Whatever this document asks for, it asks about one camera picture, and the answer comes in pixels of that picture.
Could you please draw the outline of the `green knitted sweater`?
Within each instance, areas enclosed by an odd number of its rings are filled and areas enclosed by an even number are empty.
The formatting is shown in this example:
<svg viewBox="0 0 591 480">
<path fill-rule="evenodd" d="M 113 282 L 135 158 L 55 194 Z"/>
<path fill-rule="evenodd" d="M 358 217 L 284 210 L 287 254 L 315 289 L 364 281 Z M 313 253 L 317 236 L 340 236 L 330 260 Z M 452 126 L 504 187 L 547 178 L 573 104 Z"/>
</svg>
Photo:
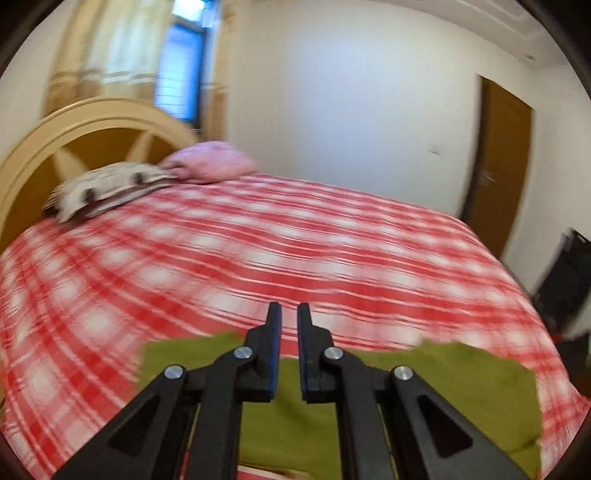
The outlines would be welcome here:
<svg viewBox="0 0 591 480">
<path fill-rule="evenodd" d="M 138 363 L 141 391 L 166 366 L 187 369 L 211 364 L 242 342 L 224 332 L 212 337 L 147 342 Z M 367 366 L 391 370 L 408 365 L 508 454 L 531 479 L 541 470 L 542 416 L 535 375 L 519 362 L 459 342 L 423 341 L 410 350 L 356 351 Z M 280 359 L 279 389 L 269 404 L 243 408 L 239 461 L 263 470 L 339 479 L 335 408 L 301 398 L 297 359 Z"/>
</svg>

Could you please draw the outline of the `red white plaid bedspread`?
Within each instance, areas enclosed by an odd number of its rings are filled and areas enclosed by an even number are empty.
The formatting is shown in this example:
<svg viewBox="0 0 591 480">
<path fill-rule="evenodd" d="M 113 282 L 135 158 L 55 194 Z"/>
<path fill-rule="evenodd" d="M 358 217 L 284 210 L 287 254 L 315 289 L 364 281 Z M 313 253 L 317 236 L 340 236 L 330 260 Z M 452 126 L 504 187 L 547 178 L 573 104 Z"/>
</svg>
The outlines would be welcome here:
<svg viewBox="0 0 591 480">
<path fill-rule="evenodd" d="M 528 296 L 460 220 L 367 193 L 269 175 L 181 183 L 79 225 L 38 221 L 1 257 L 2 433 L 47 479 L 131 398 L 150 340 L 245 330 L 297 305 L 345 347 L 460 341 L 536 375 L 540 473 L 590 403 Z"/>
</svg>

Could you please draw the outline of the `black folded stroller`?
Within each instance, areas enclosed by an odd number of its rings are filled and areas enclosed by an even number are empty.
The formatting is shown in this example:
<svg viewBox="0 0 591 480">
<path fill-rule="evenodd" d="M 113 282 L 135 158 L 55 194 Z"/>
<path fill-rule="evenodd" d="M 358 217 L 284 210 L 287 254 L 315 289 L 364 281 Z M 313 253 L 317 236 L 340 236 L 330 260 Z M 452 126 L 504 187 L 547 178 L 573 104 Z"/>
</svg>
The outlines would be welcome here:
<svg viewBox="0 0 591 480">
<path fill-rule="evenodd" d="M 576 319 L 589 292 L 590 241 L 570 229 L 532 295 L 532 304 L 546 328 L 551 333 L 560 333 Z"/>
</svg>

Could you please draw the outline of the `white brown patterned pillow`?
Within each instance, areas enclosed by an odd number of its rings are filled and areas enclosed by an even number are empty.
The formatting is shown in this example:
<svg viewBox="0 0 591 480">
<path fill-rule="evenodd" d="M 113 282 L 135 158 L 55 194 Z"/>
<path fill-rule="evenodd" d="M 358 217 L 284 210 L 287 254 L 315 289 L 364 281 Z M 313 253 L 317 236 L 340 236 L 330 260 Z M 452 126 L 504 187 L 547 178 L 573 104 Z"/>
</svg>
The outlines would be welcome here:
<svg viewBox="0 0 591 480">
<path fill-rule="evenodd" d="M 116 162 L 66 180 L 53 189 L 43 213 L 59 223 L 90 218 L 157 189 L 173 185 L 177 177 L 145 162 Z"/>
</svg>

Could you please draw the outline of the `pink pillow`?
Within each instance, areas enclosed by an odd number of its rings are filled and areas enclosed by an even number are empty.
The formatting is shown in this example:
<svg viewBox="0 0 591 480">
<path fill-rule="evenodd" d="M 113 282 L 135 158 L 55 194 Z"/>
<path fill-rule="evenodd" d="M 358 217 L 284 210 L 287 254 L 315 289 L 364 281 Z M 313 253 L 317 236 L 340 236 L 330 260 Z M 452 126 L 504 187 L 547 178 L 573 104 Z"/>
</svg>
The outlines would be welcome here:
<svg viewBox="0 0 591 480">
<path fill-rule="evenodd" d="M 158 166 L 180 180 L 211 184 L 256 172 L 256 162 L 222 141 L 199 142 L 168 155 Z"/>
</svg>

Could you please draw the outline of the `brown wooden door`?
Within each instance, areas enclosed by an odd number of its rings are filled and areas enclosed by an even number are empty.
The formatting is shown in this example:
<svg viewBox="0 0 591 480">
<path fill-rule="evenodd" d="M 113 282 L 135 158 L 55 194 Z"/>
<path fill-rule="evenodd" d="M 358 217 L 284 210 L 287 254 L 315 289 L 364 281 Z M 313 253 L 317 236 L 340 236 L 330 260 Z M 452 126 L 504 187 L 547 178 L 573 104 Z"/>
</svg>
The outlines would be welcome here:
<svg viewBox="0 0 591 480">
<path fill-rule="evenodd" d="M 511 234 L 530 158 L 534 110 L 490 79 L 481 79 L 475 156 L 460 219 L 500 258 Z M 496 183 L 482 187 L 480 172 Z"/>
</svg>

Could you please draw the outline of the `right beige curtain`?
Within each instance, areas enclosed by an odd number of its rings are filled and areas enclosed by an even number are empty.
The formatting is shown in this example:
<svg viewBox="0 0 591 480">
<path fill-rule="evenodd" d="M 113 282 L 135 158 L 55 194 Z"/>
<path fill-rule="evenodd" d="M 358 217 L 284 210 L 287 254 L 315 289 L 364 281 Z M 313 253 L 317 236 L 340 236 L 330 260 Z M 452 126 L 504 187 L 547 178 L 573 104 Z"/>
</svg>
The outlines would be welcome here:
<svg viewBox="0 0 591 480">
<path fill-rule="evenodd" d="M 218 1 L 209 30 L 206 47 L 204 80 L 201 82 L 201 137 L 204 140 L 225 140 L 228 131 L 228 99 L 230 71 L 242 1 Z"/>
</svg>

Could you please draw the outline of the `beige curtain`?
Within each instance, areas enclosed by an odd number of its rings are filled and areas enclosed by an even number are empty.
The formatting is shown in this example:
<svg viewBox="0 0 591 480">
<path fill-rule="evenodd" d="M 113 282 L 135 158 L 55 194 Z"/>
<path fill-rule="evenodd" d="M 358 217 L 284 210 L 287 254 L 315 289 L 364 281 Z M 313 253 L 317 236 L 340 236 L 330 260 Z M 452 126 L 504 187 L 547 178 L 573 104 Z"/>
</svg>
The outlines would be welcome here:
<svg viewBox="0 0 591 480">
<path fill-rule="evenodd" d="M 204 140 L 225 140 L 228 131 L 228 99 L 230 71 L 242 1 L 218 1 L 209 30 L 206 47 L 204 80 L 201 82 L 201 137 Z"/>
<path fill-rule="evenodd" d="M 94 97 L 152 103 L 171 1 L 79 1 L 56 51 L 43 114 Z"/>
</svg>

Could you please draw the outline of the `cream wooden headboard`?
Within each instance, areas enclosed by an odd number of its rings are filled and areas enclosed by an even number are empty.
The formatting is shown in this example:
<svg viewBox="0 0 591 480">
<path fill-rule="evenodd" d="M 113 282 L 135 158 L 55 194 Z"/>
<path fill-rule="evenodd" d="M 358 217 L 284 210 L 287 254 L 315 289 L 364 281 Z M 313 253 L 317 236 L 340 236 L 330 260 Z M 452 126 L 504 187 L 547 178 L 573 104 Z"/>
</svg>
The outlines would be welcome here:
<svg viewBox="0 0 591 480">
<path fill-rule="evenodd" d="M 1 160 L 1 249 L 42 218 L 62 182 L 115 162 L 156 164 L 198 141 L 143 100 L 96 97 L 50 114 Z"/>
</svg>

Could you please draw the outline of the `left beige curtain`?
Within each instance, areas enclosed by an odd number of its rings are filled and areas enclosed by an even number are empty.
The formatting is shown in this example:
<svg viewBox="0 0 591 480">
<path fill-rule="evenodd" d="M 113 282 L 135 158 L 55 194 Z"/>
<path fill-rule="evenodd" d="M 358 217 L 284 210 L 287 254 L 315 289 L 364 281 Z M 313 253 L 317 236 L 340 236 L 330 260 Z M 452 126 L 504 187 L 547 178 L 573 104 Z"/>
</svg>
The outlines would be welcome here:
<svg viewBox="0 0 591 480">
<path fill-rule="evenodd" d="M 94 97 L 152 103 L 171 1 L 79 1 L 56 51 L 43 114 Z"/>
</svg>

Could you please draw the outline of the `window with dark frame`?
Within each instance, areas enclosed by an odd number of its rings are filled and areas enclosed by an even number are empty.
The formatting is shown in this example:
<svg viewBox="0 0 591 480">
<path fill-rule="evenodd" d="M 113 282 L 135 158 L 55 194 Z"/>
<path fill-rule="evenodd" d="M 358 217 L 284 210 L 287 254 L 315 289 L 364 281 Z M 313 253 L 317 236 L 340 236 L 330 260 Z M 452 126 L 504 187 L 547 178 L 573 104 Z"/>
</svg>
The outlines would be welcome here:
<svg viewBox="0 0 591 480">
<path fill-rule="evenodd" d="M 201 80 L 217 1 L 174 1 L 160 51 L 154 104 L 200 129 Z"/>
</svg>

